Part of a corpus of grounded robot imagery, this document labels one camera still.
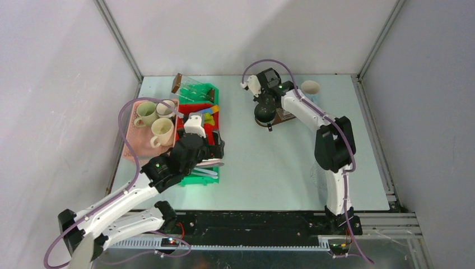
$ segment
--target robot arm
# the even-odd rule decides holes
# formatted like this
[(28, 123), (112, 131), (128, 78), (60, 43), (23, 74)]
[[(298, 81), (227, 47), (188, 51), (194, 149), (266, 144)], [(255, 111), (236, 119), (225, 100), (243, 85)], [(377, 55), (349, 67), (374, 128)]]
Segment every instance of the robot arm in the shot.
[[(344, 214), (344, 180), (343, 171), (350, 168), (351, 159), (338, 131), (323, 116), (310, 109), (304, 101), (311, 104), (300, 89), (294, 92), (292, 82), (281, 82), (279, 74), (269, 68), (257, 75), (249, 76), (247, 82), (241, 84), (254, 95), (258, 104), (254, 110), (257, 121), (267, 125), (272, 131), (272, 122), (276, 117), (276, 109), (282, 108), (301, 120), (315, 133), (315, 159), (326, 170), (327, 174), (327, 209), (335, 216)], [(336, 118), (329, 114), (326, 117), (333, 120), (344, 132), (350, 142), (353, 153), (356, 152), (355, 141), (350, 120), (346, 117)]]
[[(154, 208), (121, 217), (139, 203), (180, 183), (209, 156), (209, 145), (200, 135), (185, 133), (175, 143), (170, 155), (167, 153), (152, 158), (144, 165), (140, 173), (147, 176), (139, 177), (129, 190), (126, 187), (130, 182), (85, 210), (74, 213), (66, 209), (58, 215), (61, 232), (78, 223), (64, 236), (71, 254), (89, 234), (94, 238), (92, 259), (95, 259), (107, 247), (125, 238), (175, 226), (176, 214), (167, 202), (158, 202)], [(91, 215), (90, 212), (98, 207), (101, 209)]]

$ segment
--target white wall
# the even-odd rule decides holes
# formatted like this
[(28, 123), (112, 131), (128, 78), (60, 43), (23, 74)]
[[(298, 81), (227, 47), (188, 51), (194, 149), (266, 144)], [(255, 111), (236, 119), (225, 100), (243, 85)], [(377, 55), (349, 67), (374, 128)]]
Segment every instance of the white wall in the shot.
[(137, 81), (91, 0), (2, 1), (0, 20), (0, 267), (43, 268), (57, 214), (104, 196)]
[(107, 1), (145, 76), (231, 75), (258, 59), (357, 73), (396, 0)]
[(473, 0), (408, 1), (364, 78), (436, 268), (473, 268), (474, 10)]

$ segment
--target red tray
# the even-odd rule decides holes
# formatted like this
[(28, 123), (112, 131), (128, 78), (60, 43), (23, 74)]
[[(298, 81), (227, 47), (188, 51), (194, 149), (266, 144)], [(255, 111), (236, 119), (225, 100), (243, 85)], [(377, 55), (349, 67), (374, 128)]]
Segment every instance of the red tray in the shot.
[[(178, 107), (178, 111), (182, 112), (184, 115), (188, 116), (190, 113), (193, 113), (193, 112), (198, 112), (202, 109), (205, 109), (205, 108), (210, 108), (214, 105), (212, 104), (186, 104), (186, 105), (181, 105)], [(219, 118), (220, 118), (220, 112), (216, 112), (215, 114), (212, 115), (214, 120), (215, 120), (215, 125), (212, 126), (210, 124), (205, 124), (203, 126), (204, 128), (204, 132), (206, 133), (206, 137), (208, 139), (208, 143), (210, 145), (214, 145), (215, 144), (215, 140), (213, 139), (213, 130), (219, 130), (220, 129), (220, 121), (219, 121)], [(180, 129), (180, 128), (183, 128), (183, 119), (179, 119), (177, 117), (176, 119), (176, 129)], [(178, 135), (175, 134), (175, 140), (178, 140)]]

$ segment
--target floor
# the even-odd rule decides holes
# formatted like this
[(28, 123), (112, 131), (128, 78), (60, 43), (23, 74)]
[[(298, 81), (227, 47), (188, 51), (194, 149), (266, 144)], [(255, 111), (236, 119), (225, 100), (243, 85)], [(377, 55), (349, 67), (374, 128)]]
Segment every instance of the floor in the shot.
[[(139, 97), (176, 98), (174, 77), (145, 77)], [(252, 94), (241, 89), (240, 76), (196, 76), (220, 90), (220, 132), (226, 142), (225, 165), (217, 184), (174, 186), (135, 209), (167, 200), (176, 210), (324, 210), (326, 178), (314, 159), (315, 134), (298, 119), (274, 127), (254, 121)], [(297, 84), (317, 81), (322, 91), (315, 103), (335, 116), (347, 116), (356, 143), (357, 170), (350, 176), (355, 210), (388, 210), (365, 121), (350, 75), (296, 76)], [(121, 159), (113, 191), (132, 179), (135, 166)]]

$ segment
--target white cup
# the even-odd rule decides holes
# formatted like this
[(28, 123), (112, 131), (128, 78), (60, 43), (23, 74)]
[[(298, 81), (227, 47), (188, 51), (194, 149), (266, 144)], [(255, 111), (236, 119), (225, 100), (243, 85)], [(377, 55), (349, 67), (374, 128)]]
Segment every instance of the white cup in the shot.
[(150, 145), (156, 149), (160, 146), (170, 146), (173, 143), (171, 137), (175, 131), (175, 126), (169, 118), (160, 118), (152, 124), (153, 137), (150, 139)]
[[(163, 100), (163, 102), (165, 102), (167, 105), (170, 105), (172, 108), (176, 109), (176, 104), (175, 102), (173, 102), (173, 100), (165, 99)], [(157, 104), (156, 111), (160, 118), (172, 118), (175, 116), (175, 113), (162, 103)]]
[(152, 123), (159, 118), (155, 106), (155, 103), (150, 101), (140, 104), (136, 110), (138, 117), (134, 120), (134, 125), (139, 128), (152, 126)]

